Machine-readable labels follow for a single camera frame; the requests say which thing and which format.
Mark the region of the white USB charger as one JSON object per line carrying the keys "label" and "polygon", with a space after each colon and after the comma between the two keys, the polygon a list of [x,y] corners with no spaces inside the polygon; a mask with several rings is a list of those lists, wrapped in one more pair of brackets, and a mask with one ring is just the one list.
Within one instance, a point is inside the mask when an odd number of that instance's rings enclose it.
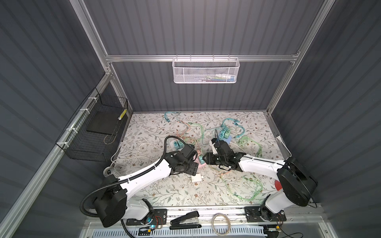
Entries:
{"label": "white USB charger", "polygon": [[191,182],[193,183],[201,182],[203,178],[204,176],[202,176],[201,174],[196,174],[195,176],[191,176]]}

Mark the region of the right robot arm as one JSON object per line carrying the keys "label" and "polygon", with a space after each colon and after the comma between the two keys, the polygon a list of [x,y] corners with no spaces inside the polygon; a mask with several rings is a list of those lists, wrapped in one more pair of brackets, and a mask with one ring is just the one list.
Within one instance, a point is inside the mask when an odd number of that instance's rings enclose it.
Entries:
{"label": "right robot arm", "polygon": [[294,157],[286,160],[269,160],[244,152],[234,152],[226,141],[214,138],[212,152],[203,155],[208,165],[218,165],[229,170],[255,173],[280,182],[280,190],[268,195],[257,214],[265,221],[271,221],[285,208],[292,205],[306,207],[314,201],[313,193],[318,186],[316,179]]}

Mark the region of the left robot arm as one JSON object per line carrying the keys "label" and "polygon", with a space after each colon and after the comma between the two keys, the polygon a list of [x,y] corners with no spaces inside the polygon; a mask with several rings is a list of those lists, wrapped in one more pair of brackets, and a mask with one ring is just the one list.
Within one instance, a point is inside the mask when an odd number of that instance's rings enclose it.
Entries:
{"label": "left robot arm", "polygon": [[142,225],[156,221],[153,206],[146,200],[134,200],[133,196],[152,183],[178,174],[196,175],[198,156],[194,145],[184,143],[180,150],[167,151],[169,139],[180,140],[176,136],[164,139],[162,156],[137,172],[127,176],[108,175],[102,185],[86,195],[80,202],[79,210],[87,217],[99,218],[103,227],[108,228],[119,221],[133,220]]}

